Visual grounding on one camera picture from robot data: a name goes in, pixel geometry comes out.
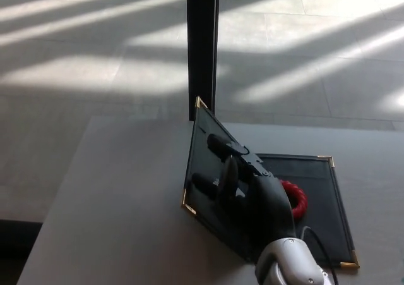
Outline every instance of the black post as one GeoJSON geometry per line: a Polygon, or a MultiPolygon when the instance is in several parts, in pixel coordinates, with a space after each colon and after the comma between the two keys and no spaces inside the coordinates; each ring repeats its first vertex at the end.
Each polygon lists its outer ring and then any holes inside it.
{"type": "Polygon", "coordinates": [[[187,0],[189,119],[200,96],[215,112],[219,0],[187,0]]]}

